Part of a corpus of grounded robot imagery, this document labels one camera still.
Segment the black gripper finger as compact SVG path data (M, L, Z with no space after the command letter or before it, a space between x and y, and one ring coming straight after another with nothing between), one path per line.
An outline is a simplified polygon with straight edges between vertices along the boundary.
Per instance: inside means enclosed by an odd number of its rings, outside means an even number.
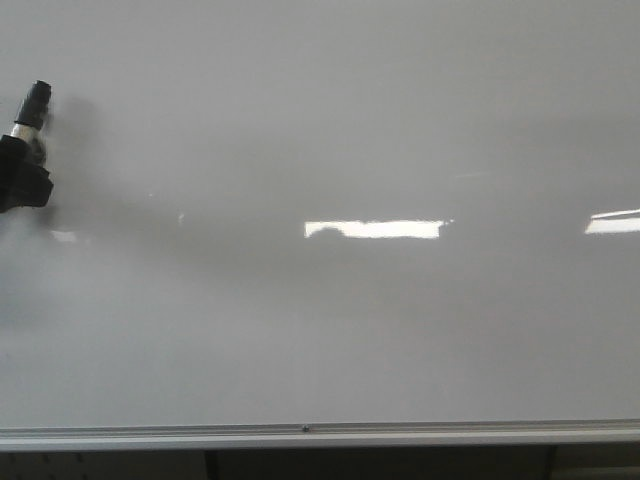
M25 143L15 137L1 137L1 212L17 205L21 189L19 174L25 158Z
M42 208L53 191L51 173L46 169L46 152L40 144L30 144L19 163L17 198L20 206Z

